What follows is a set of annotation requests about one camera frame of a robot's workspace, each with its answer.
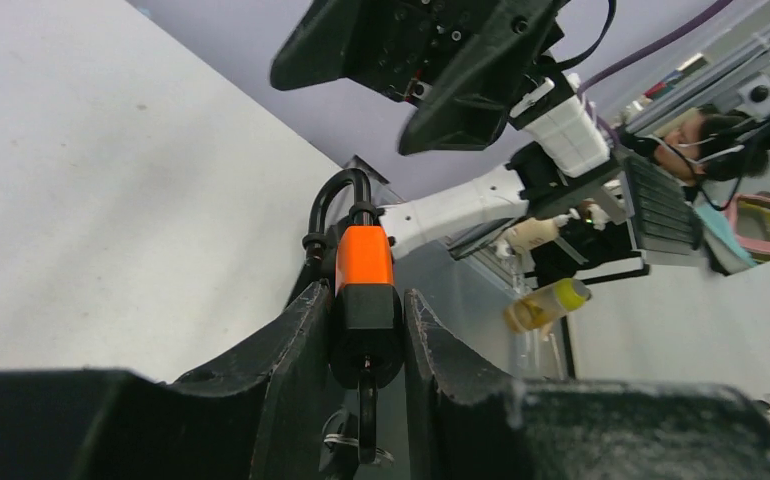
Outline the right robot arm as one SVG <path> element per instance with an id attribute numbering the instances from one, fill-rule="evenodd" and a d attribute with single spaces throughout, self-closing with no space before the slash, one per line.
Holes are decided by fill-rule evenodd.
<path id="1" fill-rule="evenodd" d="M 558 61 L 560 1 L 315 1 L 276 54 L 271 86 L 350 80 L 412 105 L 400 155 L 482 151 L 507 127 L 528 133 L 531 160 L 577 180 L 602 168 L 609 147 Z M 328 248 L 325 213 L 346 186 L 351 223 L 379 227 L 395 258 L 462 230 L 526 215 L 533 187 L 514 163 L 427 197 L 376 207 L 364 172 L 347 168 L 319 191 L 303 246 Z"/>

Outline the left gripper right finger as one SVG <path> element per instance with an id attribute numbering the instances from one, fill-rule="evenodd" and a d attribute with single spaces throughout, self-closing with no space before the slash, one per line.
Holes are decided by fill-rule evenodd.
<path id="1" fill-rule="evenodd" d="M 444 326 L 417 290 L 405 292 L 404 323 L 411 477 L 510 477 L 510 376 Z"/>

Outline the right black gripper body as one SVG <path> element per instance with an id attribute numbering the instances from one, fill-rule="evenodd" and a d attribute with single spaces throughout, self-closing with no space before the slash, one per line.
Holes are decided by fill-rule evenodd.
<path id="1" fill-rule="evenodd" d="M 498 1 L 383 2 L 384 42 L 378 67 L 385 75 L 385 89 L 376 92 L 395 102 L 421 103 Z M 562 36 L 556 21 L 549 47 Z"/>

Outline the orange black padlock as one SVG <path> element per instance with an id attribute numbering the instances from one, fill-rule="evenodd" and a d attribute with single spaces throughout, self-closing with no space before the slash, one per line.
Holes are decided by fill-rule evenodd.
<path id="1" fill-rule="evenodd" d="M 375 391 L 388 385 L 401 369 L 402 311 L 394 285 L 389 237 L 379 223 L 370 180 L 364 171 L 341 170 L 321 187 L 310 210 L 302 245 L 307 272 L 321 278 L 330 250 L 326 213 L 337 194 L 347 187 L 353 193 L 349 224 L 332 249 L 334 303 L 328 317 L 328 359 L 339 384 Z"/>

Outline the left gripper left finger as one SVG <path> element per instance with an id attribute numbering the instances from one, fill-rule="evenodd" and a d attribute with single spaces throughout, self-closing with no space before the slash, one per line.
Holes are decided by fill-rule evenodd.
<path id="1" fill-rule="evenodd" d="M 257 332 L 183 375 L 172 389 L 176 479 L 318 479 L 332 293 L 308 286 Z"/>

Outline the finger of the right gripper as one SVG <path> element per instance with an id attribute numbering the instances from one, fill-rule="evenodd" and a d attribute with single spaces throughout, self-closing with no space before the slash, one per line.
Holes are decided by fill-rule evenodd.
<path id="1" fill-rule="evenodd" d="M 312 2 L 272 61 L 271 86 L 290 91 L 346 78 L 383 91 L 384 25 L 383 1 Z"/>
<path id="2" fill-rule="evenodd" d="M 564 1 L 498 1 L 432 83 L 397 152 L 481 151 L 505 129 L 512 107 L 539 76 Z"/>

